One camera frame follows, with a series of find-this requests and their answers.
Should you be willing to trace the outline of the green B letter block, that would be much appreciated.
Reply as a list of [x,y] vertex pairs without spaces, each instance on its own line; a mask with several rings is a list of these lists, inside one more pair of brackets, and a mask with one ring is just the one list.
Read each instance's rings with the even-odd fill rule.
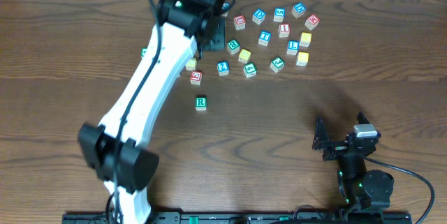
[[231,55],[234,55],[240,51],[240,44],[236,39],[232,39],[227,42],[227,50]]

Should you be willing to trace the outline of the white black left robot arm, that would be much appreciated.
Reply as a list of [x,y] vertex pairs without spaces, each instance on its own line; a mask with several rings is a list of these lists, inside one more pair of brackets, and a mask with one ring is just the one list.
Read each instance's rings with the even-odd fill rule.
[[146,223],[147,186],[159,164],[149,152],[154,123],[183,67],[222,29],[225,0],[160,0],[144,57],[123,94],[95,126],[83,124],[78,142],[87,165],[110,192],[110,223]]

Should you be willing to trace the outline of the green R letter block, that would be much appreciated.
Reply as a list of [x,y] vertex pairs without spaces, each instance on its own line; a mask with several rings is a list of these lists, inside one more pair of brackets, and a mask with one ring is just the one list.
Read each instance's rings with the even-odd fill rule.
[[207,110],[207,98],[206,97],[196,97],[195,107],[197,111]]

